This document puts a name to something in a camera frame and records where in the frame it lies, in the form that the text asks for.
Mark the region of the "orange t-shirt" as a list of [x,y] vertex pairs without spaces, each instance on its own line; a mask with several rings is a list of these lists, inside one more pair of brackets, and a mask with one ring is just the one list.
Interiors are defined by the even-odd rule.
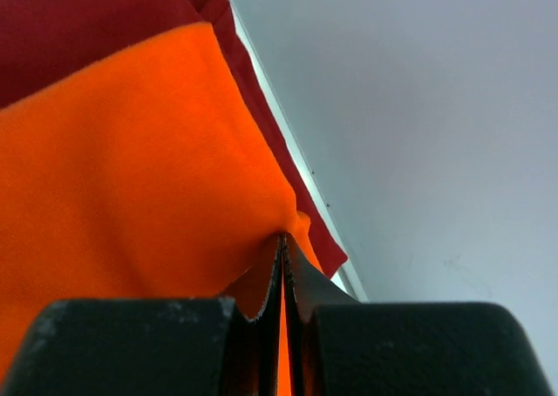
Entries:
[[273,236],[313,256],[309,230],[210,24],[88,65],[1,111],[2,383],[49,304],[217,297]]

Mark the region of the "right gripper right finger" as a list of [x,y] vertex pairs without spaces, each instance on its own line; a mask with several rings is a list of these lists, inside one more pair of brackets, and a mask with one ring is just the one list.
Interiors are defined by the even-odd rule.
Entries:
[[282,239],[295,395],[549,395],[521,324],[489,303],[366,304]]

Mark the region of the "folded dark red t-shirt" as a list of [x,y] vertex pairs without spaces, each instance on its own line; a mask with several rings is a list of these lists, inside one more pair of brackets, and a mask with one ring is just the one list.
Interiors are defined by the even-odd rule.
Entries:
[[7,107],[86,66],[164,31],[207,22],[244,102],[310,217],[310,241],[323,273],[347,261],[291,158],[237,35],[229,0],[1,0],[1,106]]

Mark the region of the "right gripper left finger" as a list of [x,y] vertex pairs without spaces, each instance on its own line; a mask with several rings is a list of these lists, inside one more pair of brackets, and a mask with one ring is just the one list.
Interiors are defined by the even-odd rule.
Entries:
[[71,299],[30,325],[4,395],[274,395],[281,236],[211,298]]

